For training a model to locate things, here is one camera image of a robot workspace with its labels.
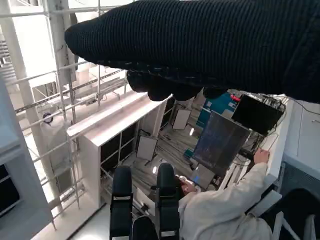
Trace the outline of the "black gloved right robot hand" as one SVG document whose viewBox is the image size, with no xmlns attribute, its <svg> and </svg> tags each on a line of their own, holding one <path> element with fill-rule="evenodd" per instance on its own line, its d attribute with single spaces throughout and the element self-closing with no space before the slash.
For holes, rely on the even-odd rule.
<svg viewBox="0 0 320 240">
<path fill-rule="evenodd" d="M 70 26 L 71 52 L 153 101 L 228 90 L 320 101 L 317 0 L 139 0 Z"/>
</svg>

